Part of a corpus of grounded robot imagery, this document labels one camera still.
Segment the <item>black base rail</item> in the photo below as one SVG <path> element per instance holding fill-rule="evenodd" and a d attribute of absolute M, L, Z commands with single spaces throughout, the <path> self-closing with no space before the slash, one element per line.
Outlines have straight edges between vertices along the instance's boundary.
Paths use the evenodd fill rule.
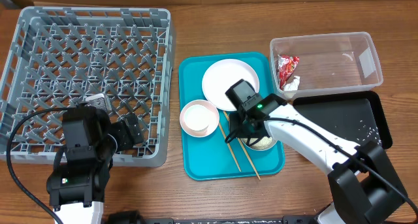
<path fill-rule="evenodd" d="M 110 214 L 106 224 L 317 224 L 314 216 L 283 216 L 276 218 L 253 219 L 173 219 L 151 218 L 145 219 L 139 211 L 126 211 Z"/>

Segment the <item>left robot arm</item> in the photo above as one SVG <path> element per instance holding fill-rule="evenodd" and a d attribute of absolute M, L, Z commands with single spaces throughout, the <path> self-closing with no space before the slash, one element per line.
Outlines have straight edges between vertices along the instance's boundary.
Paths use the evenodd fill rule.
<path fill-rule="evenodd" d="M 100 223 L 115 153 L 144 142 L 135 114 L 112 123 L 106 110 L 77 106 L 63 114 L 65 145 L 46 189 L 56 223 Z"/>

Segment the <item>red ketchup packet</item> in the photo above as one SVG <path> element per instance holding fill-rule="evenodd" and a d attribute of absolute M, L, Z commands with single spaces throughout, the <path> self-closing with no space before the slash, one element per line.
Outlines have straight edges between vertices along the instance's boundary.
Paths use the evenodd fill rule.
<path fill-rule="evenodd" d="M 282 55 L 278 57 L 278 77 L 280 89 L 284 90 L 286 81 L 291 77 L 299 64 L 300 58 L 297 56 Z"/>

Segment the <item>grey plastic dish rack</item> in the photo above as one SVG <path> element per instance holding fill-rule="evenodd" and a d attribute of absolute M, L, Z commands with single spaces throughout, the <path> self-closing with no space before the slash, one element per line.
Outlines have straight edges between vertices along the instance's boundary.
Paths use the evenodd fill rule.
<path fill-rule="evenodd" d="M 144 142 L 116 166 L 159 167 L 167 159 L 175 30 L 163 8 L 27 7 L 1 69 L 1 158 L 50 164 L 65 142 L 66 106 L 104 93 L 112 121 L 134 114 Z"/>

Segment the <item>white napkin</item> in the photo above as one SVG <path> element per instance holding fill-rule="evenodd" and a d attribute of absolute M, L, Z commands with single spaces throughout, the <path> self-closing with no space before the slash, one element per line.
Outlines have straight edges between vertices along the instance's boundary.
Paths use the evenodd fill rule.
<path fill-rule="evenodd" d="M 299 87 L 300 84 L 300 77 L 299 76 L 294 76 L 293 80 L 284 85 L 283 90 L 284 91 L 296 91 Z"/>

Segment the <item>white paper cup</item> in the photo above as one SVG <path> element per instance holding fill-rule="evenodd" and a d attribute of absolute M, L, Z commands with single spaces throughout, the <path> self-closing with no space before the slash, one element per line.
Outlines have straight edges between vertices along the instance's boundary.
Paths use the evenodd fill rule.
<path fill-rule="evenodd" d="M 208 110 L 206 107 L 196 104 L 185 111 L 185 124 L 193 131 L 203 131 L 208 126 Z"/>

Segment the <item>black tray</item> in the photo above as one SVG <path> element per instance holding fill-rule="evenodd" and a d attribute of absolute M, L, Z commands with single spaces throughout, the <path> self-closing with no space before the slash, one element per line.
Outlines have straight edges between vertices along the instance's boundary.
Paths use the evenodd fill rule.
<path fill-rule="evenodd" d="M 360 145 L 375 140 L 384 149 L 393 145 L 381 100 L 374 91 L 300 97 L 293 106 L 305 118 L 346 140 Z"/>

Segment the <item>pink bowl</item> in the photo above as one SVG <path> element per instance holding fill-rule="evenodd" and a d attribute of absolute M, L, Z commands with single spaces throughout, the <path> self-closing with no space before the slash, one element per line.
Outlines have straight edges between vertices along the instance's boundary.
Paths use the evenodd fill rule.
<path fill-rule="evenodd" d="M 206 100 L 187 103 L 180 112 L 180 125 L 188 135 L 202 138 L 212 134 L 219 124 L 217 108 Z"/>

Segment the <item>clear plastic bin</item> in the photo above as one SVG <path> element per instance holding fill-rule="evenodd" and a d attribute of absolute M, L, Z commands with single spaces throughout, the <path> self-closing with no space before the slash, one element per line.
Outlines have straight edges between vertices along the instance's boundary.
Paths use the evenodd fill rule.
<path fill-rule="evenodd" d="M 279 58 L 298 57 L 300 62 L 280 87 Z M 383 83 L 376 47 L 369 33 L 329 33 L 275 38 L 270 41 L 270 72 L 274 92 L 287 100 L 316 95 L 368 91 Z"/>

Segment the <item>white round plate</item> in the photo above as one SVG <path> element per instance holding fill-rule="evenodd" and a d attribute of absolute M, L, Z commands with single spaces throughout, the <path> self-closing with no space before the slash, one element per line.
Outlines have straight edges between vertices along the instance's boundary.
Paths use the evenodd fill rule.
<path fill-rule="evenodd" d="M 259 92 L 259 77 L 250 65 L 238 59 L 223 59 L 206 70 L 202 78 L 202 91 L 218 109 L 236 111 L 225 92 L 241 79 L 249 82 L 256 93 Z"/>

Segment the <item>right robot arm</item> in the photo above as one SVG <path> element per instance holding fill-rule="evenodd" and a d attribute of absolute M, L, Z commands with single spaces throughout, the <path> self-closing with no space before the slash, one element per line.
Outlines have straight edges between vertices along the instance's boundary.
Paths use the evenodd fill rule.
<path fill-rule="evenodd" d="M 408 197 L 385 150 L 374 141 L 358 144 L 316 125 L 275 94 L 229 90 L 238 112 L 230 117 L 230 142 L 269 136 L 292 147 L 328 177 L 333 202 L 316 223 L 384 223 Z"/>

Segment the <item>wooden chopstick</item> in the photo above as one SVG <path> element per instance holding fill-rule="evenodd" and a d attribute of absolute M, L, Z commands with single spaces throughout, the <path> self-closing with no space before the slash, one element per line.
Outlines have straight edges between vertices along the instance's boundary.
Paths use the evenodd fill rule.
<path fill-rule="evenodd" d="M 227 119 L 227 121 L 229 122 L 229 115 L 228 115 L 228 113 L 227 113 L 226 111 L 223 111 L 223 114 L 224 114 L 225 118 Z M 259 175 L 259 173 L 258 173 L 257 169 L 255 168 L 255 165 L 253 164 L 253 161 L 252 161 L 251 157 L 249 156 L 249 154 L 248 154 L 248 152 L 247 152 L 247 150 L 246 150 L 246 148 L 245 148 L 244 144 L 242 143 L 242 141 L 241 141 L 239 138 L 237 138 L 237 141 L 238 141 L 238 142 L 239 142 L 239 144 L 241 145 L 241 148 L 242 148 L 242 150 L 243 150 L 244 154 L 246 155 L 246 157 L 247 157 L 247 159 L 248 159 L 248 161 L 249 161 L 249 163 L 250 163 L 250 165 L 251 165 L 251 167 L 252 167 L 253 171 L 255 172 L 255 174 L 256 174 L 256 176 L 257 176 L 257 178 L 258 178 L 259 180 L 261 180 L 261 177 L 260 177 L 260 175 Z"/>
<path fill-rule="evenodd" d="M 223 135 L 223 138 L 226 139 L 226 134 L 225 134 L 225 131 L 223 130 L 223 127 L 222 127 L 221 123 L 218 123 L 218 127 L 219 127 L 219 129 L 221 131 L 221 134 Z M 227 145 L 227 147 L 228 147 L 228 149 L 229 149 L 229 151 L 231 153 L 231 156 L 232 156 L 232 158 L 233 158 L 233 160 L 234 160 L 234 162 L 235 162 L 235 164 L 236 164 L 236 166 L 238 168 L 238 171 L 241 172 L 242 170 L 241 170 L 240 165 L 239 165 L 239 163 L 238 163 L 238 161 L 236 159 L 236 156 L 235 156 L 235 154 L 233 152 L 233 149 L 231 148 L 231 145 L 229 143 L 226 143 L 226 145 Z"/>

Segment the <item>grey bowl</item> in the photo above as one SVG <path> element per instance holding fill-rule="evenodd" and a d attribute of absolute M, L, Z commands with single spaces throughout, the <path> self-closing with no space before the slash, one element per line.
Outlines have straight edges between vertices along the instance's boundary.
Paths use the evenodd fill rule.
<path fill-rule="evenodd" d="M 271 137 L 264 136 L 263 138 L 240 138 L 241 143 L 247 148 L 255 151 L 265 151 L 273 147 L 277 140 L 274 140 Z"/>

